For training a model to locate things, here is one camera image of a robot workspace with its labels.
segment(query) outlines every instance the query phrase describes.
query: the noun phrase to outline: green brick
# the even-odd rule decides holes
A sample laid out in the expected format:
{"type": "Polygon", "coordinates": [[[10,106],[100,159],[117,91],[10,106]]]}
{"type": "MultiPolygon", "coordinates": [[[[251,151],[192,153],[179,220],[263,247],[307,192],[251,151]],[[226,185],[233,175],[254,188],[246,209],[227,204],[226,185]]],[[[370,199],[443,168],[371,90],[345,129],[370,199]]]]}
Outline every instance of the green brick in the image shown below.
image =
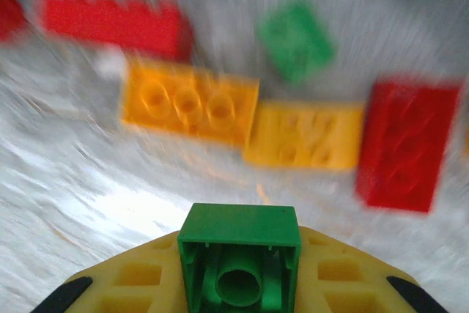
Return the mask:
{"type": "Polygon", "coordinates": [[[327,66],[335,48],[310,6],[302,0],[267,14],[257,27],[267,55],[289,82],[299,82],[327,66]]]}
{"type": "Polygon", "coordinates": [[[293,313],[293,207],[194,204],[177,242],[190,313],[293,313]]]}

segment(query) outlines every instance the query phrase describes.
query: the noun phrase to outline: red lego brick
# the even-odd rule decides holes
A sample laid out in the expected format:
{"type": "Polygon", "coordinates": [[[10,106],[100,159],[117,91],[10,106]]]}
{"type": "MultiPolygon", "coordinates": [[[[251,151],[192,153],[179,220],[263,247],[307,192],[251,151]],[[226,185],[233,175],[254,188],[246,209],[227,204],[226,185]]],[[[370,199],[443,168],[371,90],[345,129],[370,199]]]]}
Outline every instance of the red lego brick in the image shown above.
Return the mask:
{"type": "Polygon", "coordinates": [[[15,39],[15,33],[26,26],[23,8],[17,0],[0,0],[0,41],[15,39]]]}
{"type": "Polygon", "coordinates": [[[460,90],[415,76],[374,85],[356,183],[367,205],[430,211],[460,90]]]}
{"type": "Polygon", "coordinates": [[[38,0],[44,29],[55,35],[187,61],[193,30],[174,0],[38,0]]]}

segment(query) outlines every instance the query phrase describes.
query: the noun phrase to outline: green lego piece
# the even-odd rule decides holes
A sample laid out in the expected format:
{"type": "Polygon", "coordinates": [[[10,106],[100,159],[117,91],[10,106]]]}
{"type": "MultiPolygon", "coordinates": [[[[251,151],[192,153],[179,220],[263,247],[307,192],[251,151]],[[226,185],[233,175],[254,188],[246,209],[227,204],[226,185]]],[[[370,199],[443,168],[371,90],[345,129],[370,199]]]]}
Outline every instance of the green lego piece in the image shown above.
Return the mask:
{"type": "Polygon", "coordinates": [[[190,313],[293,313],[293,207],[194,204],[177,242],[190,313]]]}
{"type": "Polygon", "coordinates": [[[272,11],[257,35],[282,76],[299,82],[329,64],[336,50],[311,7],[294,0],[272,11]]]}

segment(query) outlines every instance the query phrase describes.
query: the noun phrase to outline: lego brick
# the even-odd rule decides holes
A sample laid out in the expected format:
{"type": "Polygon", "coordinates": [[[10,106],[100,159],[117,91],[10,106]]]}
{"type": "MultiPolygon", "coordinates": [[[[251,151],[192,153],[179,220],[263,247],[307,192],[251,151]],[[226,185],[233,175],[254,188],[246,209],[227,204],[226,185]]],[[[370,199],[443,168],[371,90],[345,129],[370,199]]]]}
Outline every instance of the lego brick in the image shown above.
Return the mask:
{"type": "MultiPolygon", "coordinates": [[[[253,224],[249,218],[246,223],[245,228],[253,224]]],[[[312,229],[299,227],[299,233],[295,313],[447,312],[399,269],[312,229]]],[[[33,312],[188,313],[177,236],[173,232],[77,273],[33,312]]],[[[272,302],[282,300],[276,295],[272,302]]],[[[251,308],[236,312],[256,312],[251,308]]]]}
{"type": "Polygon", "coordinates": [[[242,147],[251,133],[259,82],[188,65],[129,61],[122,120],[242,147]]]}
{"type": "Polygon", "coordinates": [[[360,152],[363,110],[357,103],[263,101],[243,159],[269,167],[353,169],[360,152]]]}
{"type": "Polygon", "coordinates": [[[177,238],[190,313],[293,313],[293,207],[194,204],[177,238]]]}
{"type": "Polygon", "coordinates": [[[460,89],[400,76],[374,85],[356,182],[367,205],[430,211],[460,89]]]}
{"type": "Polygon", "coordinates": [[[163,59],[188,61],[193,30],[173,0],[156,7],[144,0],[38,0],[47,32],[136,49],[163,59]]]}
{"type": "Polygon", "coordinates": [[[17,0],[0,0],[0,41],[15,39],[15,33],[26,27],[23,7],[17,0]]]}
{"type": "Polygon", "coordinates": [[[335,48],[312,8],[289,1],[262,19],[257,34],[282,76],[298,82],[315,74],[335,57],[335,48]]]}

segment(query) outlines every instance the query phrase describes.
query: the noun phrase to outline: yellow lego base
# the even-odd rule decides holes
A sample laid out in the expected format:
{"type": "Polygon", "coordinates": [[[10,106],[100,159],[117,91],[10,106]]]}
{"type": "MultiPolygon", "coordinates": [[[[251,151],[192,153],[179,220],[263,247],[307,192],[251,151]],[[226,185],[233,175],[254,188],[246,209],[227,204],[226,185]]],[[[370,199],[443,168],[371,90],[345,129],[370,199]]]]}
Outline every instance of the yellow lego base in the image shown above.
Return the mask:
{"type": "Polygon", "coordinates": [[[169,62],[130,59],[122,120],[244,147],[259,81],[169,62]]]}
{"type": "MultiPolygon", "coordinates": [[[[81,271],[92,285],[67,313],[188,313],[177,232],[81,271]]],[[[377,258],[301,227],[303,250],[295,313],[415,313],[387,282],[406,273],[377,258]]]]}
{"type": "Polygon", "coordinates": [[[353,169],[363,112],[363,104],[261,102],[243,158],[260,166],[353,169]]]}

